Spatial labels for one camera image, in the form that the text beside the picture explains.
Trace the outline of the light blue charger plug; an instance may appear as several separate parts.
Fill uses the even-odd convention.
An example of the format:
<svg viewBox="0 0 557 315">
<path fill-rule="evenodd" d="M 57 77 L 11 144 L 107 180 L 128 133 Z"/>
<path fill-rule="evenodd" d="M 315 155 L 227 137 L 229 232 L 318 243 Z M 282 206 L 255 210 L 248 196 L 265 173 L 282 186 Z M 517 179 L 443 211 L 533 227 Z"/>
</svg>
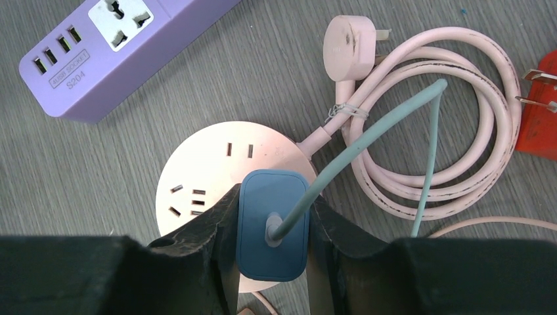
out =
<svg viewBox="0 0 557 315">
<path fill-rule="evenodd" d="M 395 107 L 331 161 L 312 184 L 295 171 L 259 169 L 249 173 L 241 183 L 238 206 L 236 261 L 240 273 L 268 282 L 289 282 L 299 277 L 307 263 L 313 202 L 341 170 L 380 136 L 431 103 L 428 166 L 411 232 L 416 236 L 432 183 L 440 101 L 447 86 L 445 79 L 439 79 Z"/>
</svg>

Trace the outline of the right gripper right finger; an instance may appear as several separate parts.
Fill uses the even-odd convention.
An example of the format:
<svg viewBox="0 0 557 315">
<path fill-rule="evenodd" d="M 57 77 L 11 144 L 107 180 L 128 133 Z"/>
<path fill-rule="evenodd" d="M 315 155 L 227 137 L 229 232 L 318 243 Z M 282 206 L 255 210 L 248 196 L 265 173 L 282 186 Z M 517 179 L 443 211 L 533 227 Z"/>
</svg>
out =
<svg viewBox="0 0 557 315">
<path fill-rule="evenodd" d="M 311 207 L 312 314 L 555 314 L 556 245 L 538 240 L 384 242 Z"/>
</svg>

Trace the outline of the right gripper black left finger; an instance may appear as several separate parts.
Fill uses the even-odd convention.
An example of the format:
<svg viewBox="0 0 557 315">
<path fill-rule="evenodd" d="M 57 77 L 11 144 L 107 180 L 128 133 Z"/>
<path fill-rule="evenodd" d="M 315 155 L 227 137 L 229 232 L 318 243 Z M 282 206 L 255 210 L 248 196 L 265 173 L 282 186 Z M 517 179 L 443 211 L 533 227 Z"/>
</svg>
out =
<svg viewBox="0 0 557 315">
<path fill-rule="evenodd" d="M 176 230 L 128 236 L 3 236 L 2 314 L 234 314 L 239 185 Z"/>
</svg>

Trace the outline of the pink round socket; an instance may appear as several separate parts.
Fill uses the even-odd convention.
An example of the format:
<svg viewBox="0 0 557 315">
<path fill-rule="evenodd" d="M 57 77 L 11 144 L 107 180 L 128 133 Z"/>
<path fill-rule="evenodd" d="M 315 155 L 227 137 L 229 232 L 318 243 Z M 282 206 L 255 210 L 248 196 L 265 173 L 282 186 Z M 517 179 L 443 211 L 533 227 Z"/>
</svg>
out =
<svg viewBox="0 0 557 315">
<path fill-rule="evenodd" d="M 189 136 L 169 157 L 156 191 L 156 220 L 163 236 L 184 228 L 199 236 L 218 214 L 219 259 L 239 271 L 236 261 L 238 206 L 244 178 L 259 169 L 302 174 L 311 184 L 316 170 L 298 146 L 280 132 L 247 121 L 229 121 Z M 253 280 L 240 273 L 242 293 L 261 291 L 280 282 Z"/>
</svg>

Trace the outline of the purple power strip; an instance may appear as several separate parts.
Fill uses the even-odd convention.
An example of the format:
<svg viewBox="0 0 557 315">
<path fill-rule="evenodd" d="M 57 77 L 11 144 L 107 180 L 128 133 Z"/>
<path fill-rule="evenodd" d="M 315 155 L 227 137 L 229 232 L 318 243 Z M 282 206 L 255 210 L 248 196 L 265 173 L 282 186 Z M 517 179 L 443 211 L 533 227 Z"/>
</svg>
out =
<svg viewBox="0 0 557 315">
<path fill-rule="evenodd" d="M 85 1 L 25 54 L 19 73 L 47 115 L 97 123 L 235 5 Z"/>
</svg>

